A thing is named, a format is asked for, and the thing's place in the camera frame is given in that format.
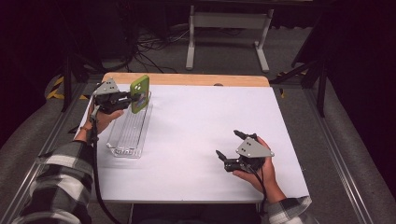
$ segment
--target hand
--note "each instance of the hand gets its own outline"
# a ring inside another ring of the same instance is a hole
[[[262,140],[259,136],[257,137],[257,140],[263,146],[268,147],[268,145],[264,142],[264,140]],[[233,175],[236,175],[239,178],[246,180],[256,190],[262,193],[262,185],[254,174],[249,174],[244,171],[235,170],[233,171]],[[276,203],[286,198],[285,194],[282,192],[282,190],[280,189],[280,187],[276,182],[275,167],[272,163],[272,157],[265,158],[265,163],[262,166],[262,168],[257,171],[257,175],[260,176],[262,179],[262,183],[265,186],[268,201],[270,203]]]
[[[92,107],[90,106],[87,115],[87,120],[85,121],[85,124],[82,126],[83,128],[81,128],[81,130],[76,135],[75,140],[87,142],[87,131],[92,128],[92,124],[90,122],[91,113],[92,113]],[[122,110],[116,110],[112,114],[108,115],[98,111],[98,113],[96,114],[96,118],[98,120],[96,125],[98,134],[101,133],[105,128],[107,128],[107,126],[110,124],[110,122],[113,119],[119,118],[121,115],[123,115],[123,113],[124,112]]]
[[[85,121],[85,124],[83,127],[87,127],[88,129],[92,128],[92,124],[90,121],[91,118],[91,113],[92,113],[92,107],[90,106],[90,109],[88,111],[88,116],[87,120]],[[111,114],[105,114],[101,111],[98,111],[96,114],[96,128],[98,131],[98,134],[101,133],[107,126],[113,121],[113,119],[119,118],[121,115],[123,115],[123,110],[116,110]]]

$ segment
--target finger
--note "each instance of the finger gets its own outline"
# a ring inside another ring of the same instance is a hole
[[[268,147],[267,143],[264,140],[262,140],[262,138],[260,138],[259,136],[257,136],[257,141],[260,144],[262,144],[263,146]]]
[[[255,177],[255,176],[252,175],[252,174],[248,174],[248,173],[246,173],[246,172],[239,171],[239,170],[234,170],[234,171],[233,171],[233,175],[236,175],[236,176],[238,176],[239,178],[244,179],[244,180],[246,180],[247,182],[250,182],[250,183],[251,183],[251,181],[252,181],[252,177]]]
[[[113,119],[117,119],[117,118],[121,117],[123,115],[123,113],[124,113],[123,110],[116,110],[113,113],[111,113],[109,116],[110,116],[111,120],[113,120]]]

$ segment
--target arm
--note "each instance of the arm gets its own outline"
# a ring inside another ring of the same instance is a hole
[[[259,143],[268,147],[268,145],[258,137]],[[243,171],[235,170],[233,174],[249,182],[256,190],[262,193],[262,185],[254,174],[249,174]],[[272,158],[265,158],[265,163],[262,170],[257,174],[262,175],[262,183],[267,192],[268,215],[272,224],[274,223],[288,223],[290,221],[301,220],[300,223],[316,223],[312,222],[314,218],[304,213],[306,208],[311,204],[309,197],[299,199],[287,198],[282,189],[276,182],[275,167],[272,163]]]
[[[111,115],[98,113],[98,132],[123,111]],[[91,223],[88,202],[92,191],[93,149],[87,144],[92,125],[87,120],[73,142],[39,156],[44,165],[30,187],[30,199],[13,223]]]

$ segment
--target table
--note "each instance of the table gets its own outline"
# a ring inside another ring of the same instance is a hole
[[[145,74],[106,74],[120,90]],[[280,187],[308,195],[272,88],[265,77],[147,74],[151,112],[140,159],[114,157],[99,135],[98,171],[104,201],[113,203],[259,203],[249,183],[224,171],[215,150],[237,158],[234,129],[257,133],[275,152]],[[213,86],[221,83],[226,87]]]

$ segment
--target clear plastic container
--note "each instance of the clear plastic container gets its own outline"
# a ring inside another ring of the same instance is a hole
[[[138,159],[142,156],[151,110],[152,104],[137,114],[128,108],[123,116],[113,121],[106,145],[115,157]]]

